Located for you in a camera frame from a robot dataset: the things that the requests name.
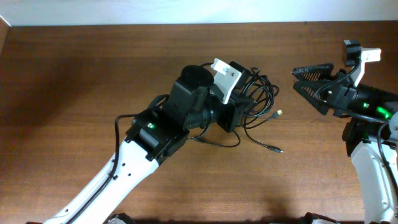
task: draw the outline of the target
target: green led indicator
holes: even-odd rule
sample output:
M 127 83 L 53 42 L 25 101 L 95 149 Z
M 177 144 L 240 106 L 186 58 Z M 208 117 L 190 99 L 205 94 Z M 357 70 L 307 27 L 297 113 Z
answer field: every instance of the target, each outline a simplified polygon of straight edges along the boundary
M 152 124 L 152 123 L 150 122 L 150 123 L 148 123 L 147 127 L 148 127 L 148 128 L 151 128 L 151 129 L 154 129 L 154 128 L 155 128 L 155 125 Z
M 386 119 L 389 119 L 389 118 L 391 118 L 391 116 L 392 116 L 392 114 L 391 114 L 388 110 L 382 108 L 381 106 L 378 106 L 378 107 L 376 108 L 376 111 L 377 111 L 379 114 L 383 115 Z

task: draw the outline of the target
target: white wall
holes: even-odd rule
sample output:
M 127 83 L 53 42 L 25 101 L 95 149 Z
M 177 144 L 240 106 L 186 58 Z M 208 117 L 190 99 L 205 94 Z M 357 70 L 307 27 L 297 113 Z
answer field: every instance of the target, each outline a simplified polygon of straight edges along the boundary
M 12 26 L 397 20 L 398 0 L 0 0 Z

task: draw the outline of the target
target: wood grain tabletop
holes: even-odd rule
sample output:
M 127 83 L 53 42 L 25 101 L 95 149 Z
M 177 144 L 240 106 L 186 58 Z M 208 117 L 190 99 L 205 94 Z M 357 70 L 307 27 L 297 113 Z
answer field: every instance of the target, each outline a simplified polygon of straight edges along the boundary
M 398 93 L 398 22 L 11 27 L 0 58 L 0 223 L 44 222 L 114 152 L 114 118 L 169 93 L 190 64 L 261 67 L 283 115 L 238 147 L 187 142 L 117 207 L 133 218 L 244 221 L 306 212 L 362 220 L 358 177 L 341 135 L 348 119 L 319 114 L 293 90 L 294 67 L 343 68 L 343 39 L 380 47 L 362 83 Z M 131 120 L 122 120 L 121 132 Z M 233 144 L 214 124 L 208 139 Z

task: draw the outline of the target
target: bundle of cables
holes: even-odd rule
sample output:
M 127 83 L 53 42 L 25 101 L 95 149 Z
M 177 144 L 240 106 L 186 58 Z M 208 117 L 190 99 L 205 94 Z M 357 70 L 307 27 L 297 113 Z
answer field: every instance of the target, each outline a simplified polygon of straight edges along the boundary
M 206 65 L 211 65 L 211 63 L 205 63 L 201 66 L 206 66 Z M 274 152 L 283 152 L 280 148 L 276 146 L 271 146 L 268 144 L 261 143 L 254 138 L 250 136 L 248 133 L 248 129 L 253 129 L 256 128 L 262 124 L 264 124 L 267 121 L 270 121 L 272 119 L 278 118 L 279 115 L 282 114 L 281 110 L 278 110 L 277 112 L 273 113 L 271 116 L 269 116 L 266 119 L 263 119 L 262 121 L 258 123 L 254 123 L 257 121 L 259 118 L 265 116 L 270 110 L 272 109 L 274 102 L 275 102 L 275 97 L 279 93 L 279 87 L 276 85 L 271 84 L 271 82 L 268 80 L 267 75 L 260 75 L 260 68 L 252 68 L 251 69 L 251 74 L 250 74 L 250 80 L 244 85 L 244 88 L 240 92 L 241 96 L 248 96 L 251 98 L 254 98 L 256 95 L 256 99 L 254 100 L 254 103 L 252 106 L 246 110 L 240 120 L 240 125 L 237 127 L 242 127 L 244 129 L 244 132 L 246 136 L 255 142 L 256 144 L 265 147 L 267 149 L 270 149 Z M 238 143 L 234 145 L 222 145 L 218 144 L 215 142 L 208 141 L 203 138 L 203 136 L 206 134 L 208 131 L 208 126 L 205 127 L 203 132 L 199 134 L 198 136 L 192 137 L 190 139 L 205 143 L 205 144 L 210 144 L 212 146 L 219 146 L 219 147 L 236 147 L 240 145 L 241 143 L 241 138 L 239 137 L 239 134 L 234 130 L 233 133 L 236 135 L 238 139 Z

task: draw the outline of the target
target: brown wooden surface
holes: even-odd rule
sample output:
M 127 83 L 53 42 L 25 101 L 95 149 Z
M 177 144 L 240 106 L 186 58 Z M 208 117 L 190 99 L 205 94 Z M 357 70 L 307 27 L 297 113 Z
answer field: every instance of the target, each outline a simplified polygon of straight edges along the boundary
M 8 24 L 0 17 L 0 55 L 4 43 L 6 41 L 8 28 L 9 28 Z
M 169 93 L 181 69 L 215 57 L 259 66 L 280 86 L 280 119 L 233 149 L 188 142 L 115 212 L 161 220 L 363 219 L 358 178 L 341 134 L 293 88 L 294 67 L 342 67 L 343 39 L 380 47 L 363 83 L 398 93 L 397 22 L 175 26 L 12 27 L 0 59 L 0 222 L 43 222 L 63 208 L 114 151 L 115 116 Z M 121 132 L 130 121 L 121 122 Z M 214 125 L 208 137 L 235 138 Z

